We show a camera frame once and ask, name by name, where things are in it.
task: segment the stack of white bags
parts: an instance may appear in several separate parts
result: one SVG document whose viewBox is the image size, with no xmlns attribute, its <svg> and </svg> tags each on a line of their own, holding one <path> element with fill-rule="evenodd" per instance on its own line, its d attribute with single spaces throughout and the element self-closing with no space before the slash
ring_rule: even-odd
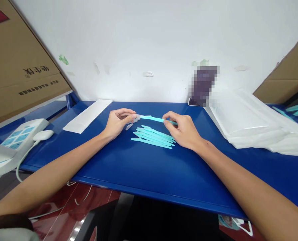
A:
<svg viewBox="0 0 298 241">
<path fill-rule="evenodd" d="M 224 138 L 236 148 L 266 148 L 298 156 L 298 124 L 242 89 L 217 93 L 205 107 Z"/>
</svg>

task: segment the white cable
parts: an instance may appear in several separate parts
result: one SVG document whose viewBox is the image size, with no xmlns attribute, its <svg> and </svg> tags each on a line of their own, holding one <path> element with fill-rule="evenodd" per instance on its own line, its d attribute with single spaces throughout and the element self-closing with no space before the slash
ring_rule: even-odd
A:
<svg viewBox="0 0 298 241">
<path fill-rule="evenodd" d="M 82 202 L 84 202 L 84 201 L 86 200 L 86 198 L 88 197 L 88 195 L 89 195 L 89 193 L 90 193 L 90 191 L 91 191 L 91 188 L 92 188 L 92 186 L 90 186 L 89 192 L 88 192 L 88 194 L 86 195 L 86 197 L 83 199 Z M 81 204 L 82 204 L 82 203 L 78 204 L 78 202 L 76 201 L 76 199 L 74 199 L 74 201 L 75 201 L 76 205 L 81 205 Z M 54 210 L 54 211 L 51 211 L 51 212 L 49 212 L 49 213 L 45 213 L 45 214 L 42 214 L 42 215 L 38 215 L 38 216 L 35 216 L 35 217 L 31 217 L 31 218 L 29 218 L 29 220 L 36 219 L 36 218 L 40 218 L 40 217 L 43 217 L 43 216 L 45 216 L 45 215 L 54 213 L 54 212 L 56 212 L 56 211 L 58 211 L 58 210 L 61 210 L 62 208 L 65 208 L 66 206 L 67 206 L 67 204 L 66 204 L 65 206 L 63 206 L 63 207 L 61 207 L 61 208 L 59 208 L 59 209 L 56 209 L 56 210 Z"/>
<path fill-rule="evenodd" d="M 83 199 L 82 202 L 84 202 L 84 201 L 86 200 L 86 198 L 88 197 L 88 195 L 89 195 L 89 193 L 90 193 L 90 191 L 91 191 L 91 188 L 92 188 L 92 186 L 90 186 L 90 190 L 89 190 L 88 194 L 86 195 L 86 197 Z M 81 204 L 81 203 L 78 204 L 78 202 L 76 201 L 76 199 L 74 199 L 74 201 L 75 201 L 76 205 L 80 205 L 80 204 Z"/>
<path fill-rule="evenodd" d="M 22 162 L 24 161 L 25 157 L 28 155 L 28 153 L 33 149 L 34 146 L 36 146 L 38 143 L 40 142 L 40 140 L 34 142 L 33 146 L 25 153 L 25 155 L 22 157 L 22 159 L 18 162 L 17 167 L 16 167 L 16 177 L 17 179 L 22 182 L 22 179 L 19 177 L 18 174 L 18 170 L 19 170 L 19 166 L 22 164 Z"/>
<path fill-rule="evenodd" d="M 248 230 L 246 230 L 246 229 L 244 229 L 242 226 L 240 226 L 240 223 L 238 223 L 236 220 L 235 220 L 235 218 L 231 218 L 234 222 L 235 222 L 235 224 L 238 226 L 238 227 L 240 227 L 242 230 L 244 230 L 246 233 L 248 233 L 250 236 L 253 236 L 253 228 L 252 228 L 252 224 L 250 223 L 250 221 L 248 221 L 248 224 L 249 224 L 249 231 Z"/>
<path fill-rule="evenodd" d="M 31 218 L 28 218 L 28 219 L 29 219 L 29 220 L 32 220 L 32 219 L 40 218 L 40 217 L 43 217 L 43 216 L 45 216 L 45 215 L 54 213 L 54 212 L 56 212 L 56 211 L 58 211 L 58 210 L 61 210 L 62 208 L 65 208 L 65 207 L 66 207 L 66 205 L 63 206 L 63 207 L 61 207 L 61 208 L 59 208 L 59 209 L 56 209 L 56 210 L 54 210 L 54 211 L 51 211 L 51 212 L 49 212 L 49 213 L 41 214 L 41 215 L 38 215 L 38 216 L 35 216 L 35 217 L 31 217 Z"/>
<path fill-rule="evenodd" d="M 76 183 L 76 182 L 70 182 L 70 181 L 68 181 L 66 185 L 67 185 L 67 186 L 72 186 L 72 185 L 74 185 L 75 183 Z"/>
</svg>

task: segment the person's left hand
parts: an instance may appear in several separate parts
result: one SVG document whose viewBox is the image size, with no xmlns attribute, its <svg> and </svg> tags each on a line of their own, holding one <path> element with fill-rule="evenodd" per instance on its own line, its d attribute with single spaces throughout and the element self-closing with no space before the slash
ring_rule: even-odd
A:
<svg viewBox="0 0 298 241">
<path fill-rule="evenodd" d="M 127 123 L 133 122 L 136 117 L 135 114 L 135 111 L 126 108 L 112 110 L 109 115 L 108 123 L 102 133 L 111 140 L 115 139 Z"/>
</svg>

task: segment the white wall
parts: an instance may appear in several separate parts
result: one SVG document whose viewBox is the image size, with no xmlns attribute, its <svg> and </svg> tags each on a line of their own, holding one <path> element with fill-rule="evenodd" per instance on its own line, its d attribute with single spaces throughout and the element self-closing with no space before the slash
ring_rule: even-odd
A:
<svg viewBox="0 0 298 241">
<path fill-rule="evenodd" d="M 83 100 L 185 102 L 202 59 L 253 92 L 298 41 L 298 0 L 13 1 Z"/>
</svg>

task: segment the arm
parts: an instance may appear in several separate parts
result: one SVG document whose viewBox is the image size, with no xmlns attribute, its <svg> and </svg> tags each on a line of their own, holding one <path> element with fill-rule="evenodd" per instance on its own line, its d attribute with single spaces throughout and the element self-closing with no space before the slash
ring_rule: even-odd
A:
<svg viewBox="0 0 298 241">
<path fill-rule="evenodd" d="M 125 108 L 111 111 L 101 134 L 45 165 L 0 200 L 0 216 L 27 212 L 55 194 L 91 157 L 116 138 L 125 124 L 134 120 L 134 114 L 135 111 Z"/>
<path fill-rule="evenodd" d="M 266 240 L 298 240 L 298 207 L 200 137 L 190 116 L 172 111 L 164 124 L 183 147 L 196 152 L 216 173 Z"/>
</svg>

